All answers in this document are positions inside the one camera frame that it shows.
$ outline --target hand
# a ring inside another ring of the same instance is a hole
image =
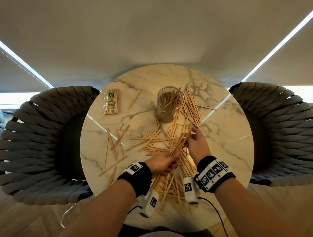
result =
[[[168,157],[168,152],[160,152],[149,160],[146,160],[145,163],[152,172],[152,178],[155,178],[159,173],[167,176],[172,169],[176,169],[178,167],[177,161],[179,160],[179,155],[180,153],[176,152]]]
[[[193,158],[193,161],[195,162],[195,165],[198,165],[200,160],[206,156],[211,155],[211,152],[207,140],[203,136],[201,130],[192,128],[192,131],[195,134],[191,134],[191,136],[187,138],[187,147],[189,149],[191,158]]]

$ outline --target clear container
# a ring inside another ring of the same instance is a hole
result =
[[[164,103],[164,96],[172,93],[176,93],[178,91],[178,88],[174,86],[166,86],[163,87],[157,94],[157,116],[159,121],[162,121],[164,123],[170,123],[174,120],[176,117],[179,109],[182,107],[183,102],[184,102],[184,94],[179,90],[178,95],[180,95],[180,101],[176,102],[175,105],[173,106],[171,103]]]

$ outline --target wire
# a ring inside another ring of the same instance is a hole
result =
[[[206,200],[209,204],[212,205],[212,207],[214,207],[214,205],[213,205],[209,200],[207,200],[207,199],[205,199],[205,198],[201,198],[201,197],[199,197],[198,199]],[[214,207],[214,209],[216,210],[217,215],[219,216],[219,218],[220,218],[220,220],[221,220],[221,222],[222,222],[222,226],[223,226],[224,232],[225,232],[226,236],[228,237],[228,234],[226,233],[226,230],[225,230],[225,226],[224,226],[223,220],[222,220],[220,214],[218,213],[218,210],[217,210],[215,207]]]
[[[133,207],[133,208],[127,213],[127,215],[128,215],[129,213],[131,213],[131,211],[132,211],[133,209],[137,208],[137,207],[139,207],[140,209],[142,209],[142,206],[135,206],[135,207]]]

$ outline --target person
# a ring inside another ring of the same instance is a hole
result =
[[[212,155],[201,130],[193,128],[192,131],[194,134],[188,137],[187,146],[198,169],[199,162]],[[172,169],[177,168],[179,152],[170,157],[167,155],[159,153],[145,161],[153,178],[159,173],[167,176]],[[221,183],[214,194],[240,237],[301,236],[291,223],[278,216],[235,178]],[[135,198],[133,186],[125,179],[119,179],[94,198],[59,236],[118,236]]]

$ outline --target marble tabletop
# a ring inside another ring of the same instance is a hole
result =
[[[212,154],[225,161],[232,168],[237,180],[243,186],[248,186],[254,162],[253,138],[246,116],[235,98],[217,81],[199,71],[179,65],[157,64],[137,68],[119,76],[103,89],[88,111],[80,138],[80,156],[84,174],[95,196],[106,189],[113,172],[112,168],[103,176],[98,177],[104,166],[107,145],[106,129],[110,129],[114,142],[116,129],[121,134],[130,125],[121,139],[122,146],[125,150],[138,143],[138,140],[129,138],[146,137],[148,130],[155,130],[151,101],[156,104],[157,93],[165,86],[181,87],[182,91],[188,89],[195,97],[197,104],[216,109],[214,111],[199,107],[202,118],[200,128]],[[104,92],[109,89],[120,90],[119,114],[105,115]],[[131,109],[127,110],[139,89],[143,91]],[[148,153],[146,151],[138,152],[138,148],[139,146],[125,151],[125,155],[128,156],[117,164],[114,179],[131,162],[145,161],[151,157],[146,156]],[[117,149],[116,152],[120,159],[122,156],[120,150]],[[109,167],[115,161],[112,152],[108,150],[105,167]],[[201,191],[200,196],[210,200],[225,219],[226,215],[213,194]],[[220,224],[220,219],[213,207],[204,201],[184,218],[180,217],[168,203],[165,203],[163,212],[168,218],[165,219],[155,212],[148,219],[143,218],[134,210],[126,218],[125,224],[145,229],[165,226],[180,232],[200,231]]]

